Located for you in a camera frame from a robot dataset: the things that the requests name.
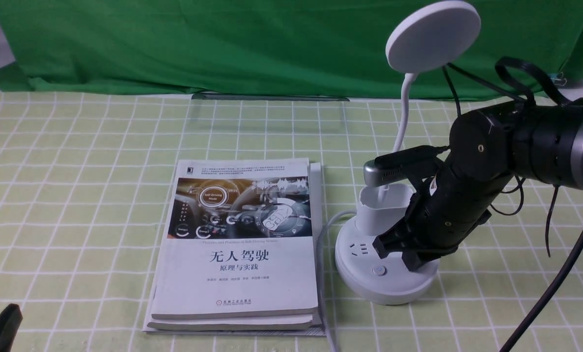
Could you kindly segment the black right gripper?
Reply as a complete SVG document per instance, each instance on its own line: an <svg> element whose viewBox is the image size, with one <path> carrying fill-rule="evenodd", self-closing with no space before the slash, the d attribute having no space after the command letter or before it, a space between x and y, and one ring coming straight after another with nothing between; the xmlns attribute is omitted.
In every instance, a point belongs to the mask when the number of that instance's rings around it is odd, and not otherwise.
<svg viewBox="0 0 583 352"><path fill-rule="evenodd" d="M372 247L380 259L402 252L408 272L416 272L431 258L450 255L473 230L492 216L489 207L512 180L511 172L480 182L446 160L434 178L435 190L421 210L376 236Z"/></svg>

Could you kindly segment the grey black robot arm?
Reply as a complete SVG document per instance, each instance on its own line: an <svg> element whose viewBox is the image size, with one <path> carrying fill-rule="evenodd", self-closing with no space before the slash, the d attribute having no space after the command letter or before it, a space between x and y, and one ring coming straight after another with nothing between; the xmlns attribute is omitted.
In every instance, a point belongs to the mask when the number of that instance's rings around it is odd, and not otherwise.
<svg viewBox="0 0 583 352"><path fill-rule="evenodd" d="M405 267L454 253L491 216L513 178L583 190L583 109L514 102L471 110L452 124L446 147L421 145L367 162L365 181L409 180L415 192L403 218L373 242Z"/></svg>

